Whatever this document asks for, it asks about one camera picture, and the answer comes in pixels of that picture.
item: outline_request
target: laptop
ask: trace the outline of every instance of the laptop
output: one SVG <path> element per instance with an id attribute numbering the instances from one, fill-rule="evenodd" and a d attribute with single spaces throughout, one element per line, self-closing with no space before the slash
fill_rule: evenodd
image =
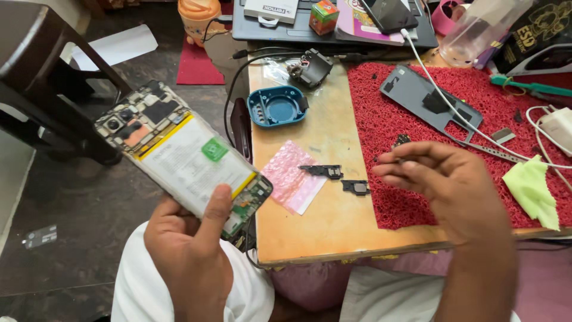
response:
<path id="1" fill-rule="evenodd" d="M 381 44 L 373 44 L 370 42 L 358 41 L 345 41 L 337 40 L 334 32 L 328 33 L 323 36 L 318 36 L 312 28 L 310 28 L 310 10 L 314 3 L 320 0 L 299 0 L 298 10 L 296 11 L 296 21 L 294 24 L 279 22 L 277 26 L 268 28 L 262 26 L 258 22 L 258 18 L 249 17 L 244 15 L 244 5 L 247 0 L 235 0 L 235 12 L 233 14 L 232 22 L 232 38 L 239 41 L 256 40 L 256 41 L 283 41 L 283 42 L 311 42 L 320 45 L 367 45 L 367 46 L 384 46 Z M 351 0 L 331 0 L 333 4 L 337 1 L 351 1 Z M 437 48 L 439 43 L 431 29 L 429 20 L 423 6 L 420 5 L 420 0 L 407 0 L 411 12 L 417 18 L 419 26 L 416 28 L 418 39 L 413 40 L 415 48 L 420 51 L 426 51 L 431 48 Z"/>

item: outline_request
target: plastic bottle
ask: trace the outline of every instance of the plastic bottle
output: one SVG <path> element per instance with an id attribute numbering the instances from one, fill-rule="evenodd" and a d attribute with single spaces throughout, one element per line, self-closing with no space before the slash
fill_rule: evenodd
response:
<path id="1" fill-rule="evenodd" d="M 219 0 L 178 0 L 178 11 L 181 15 L 185 31 L 188 35 L 187 41 L 190 44 L 197 44 L 204 47 L 201 40 L 206 32 L 206 25 L 221 15 Z M 212 22 L 209 30 L 222 31 L 224 26 L 218 22 Z"/>
<path id="2" fill-rule="evenodd" d="M 441 57 L 453 66 L 470 66 L 493 41 L 508 31 L 533 2 L 475 0 L 441 42 Z"/>

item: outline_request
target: smartphone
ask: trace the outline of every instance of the smartphone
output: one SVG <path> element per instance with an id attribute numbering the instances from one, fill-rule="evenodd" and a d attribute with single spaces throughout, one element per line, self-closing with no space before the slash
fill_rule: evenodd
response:
<path id="1" fill-rule="evenodd" d="M 232 188 L 223 237 L 231 238 L 272 192 L 272 183 L 160 81 L 127 95 L 95 123 L 96 131 L 181 206 L 202 219 L 219 183 Z"/>
<path id="2" fill-rule="evenodd" d="M 419 25 L 415 16 L 401 0 L 359 0 L 382 34 L 398 33 Z"/>

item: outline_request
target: orange lid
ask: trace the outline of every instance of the orange lid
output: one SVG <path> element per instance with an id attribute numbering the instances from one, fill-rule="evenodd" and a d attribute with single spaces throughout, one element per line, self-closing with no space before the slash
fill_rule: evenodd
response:
<path id="1" fill-rule="evenodd" d="M 211 19 L 220 12 L 220 2 L 219 0 L 179 0 L 178 10 L 187 19 Z"/>

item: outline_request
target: gray phone back cover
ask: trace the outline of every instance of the gray phone back cover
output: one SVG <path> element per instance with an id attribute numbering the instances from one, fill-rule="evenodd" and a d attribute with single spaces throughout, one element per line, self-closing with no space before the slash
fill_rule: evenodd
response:
<path id="1" fill-rule="evenodd" d="M 445 131 L 447 123 L 450 121 L 457 123 L 457 125 L 468 131 L 465 142 L 469 142 L 475 131 L 468 128 L 462 120 L 457 121 L 454 119 L 455 114 L 453 111 L 447 108 L 443 113 L 433 113 L 433 111 L 423 105 L 423 99 L 425 96 L 432 93 L 434 89 L 435 87 L 428 79 L 417 74 L 411 68 L 403 65 L 396 66 L 394 71 L 391 72 L 385 81 L 383 81 L 379 88 L 382 93 L 408 109 L 429 125 L 433 126 L 453 141 L 460 142 Z M 480 123 L 483 121 L 483 116 L 476 109 L 445 91 L 443 88 L 439 87 L 439 89 L 441 89 L 443 94 L 446 96 L 449 95 L 454 98 L 456 100 L 455 108 L 457 111 L 464 114 L 464 116 L 469 115 L 470 120 L 468 117 L 465 118 L 475 128 L 479 128 Z"/>

